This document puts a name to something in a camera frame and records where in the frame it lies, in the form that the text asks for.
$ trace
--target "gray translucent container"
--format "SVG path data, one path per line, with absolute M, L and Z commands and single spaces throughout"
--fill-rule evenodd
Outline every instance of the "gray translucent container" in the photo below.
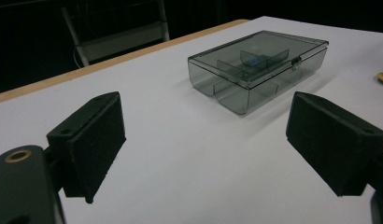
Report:
M 246 114 L 314 74 L 329 42 L 269 31 L 188 58 L 195 89 Z

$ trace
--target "white table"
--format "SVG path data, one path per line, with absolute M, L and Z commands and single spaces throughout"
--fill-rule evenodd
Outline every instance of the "white table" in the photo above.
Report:
M 261 30 L 330 42 L 316 74 L 241 117 L 195 90 L 187 58 Z M 338 198 L 289 144 L 295 91 L 383 130 L 383 34 L 261 17 L 0 103 L 0 154 L 46 134 L 94 96 L 119 91 L 127 141 L 94 197 L 65 198 L 67 223 L 371 223 L 362 196 Z

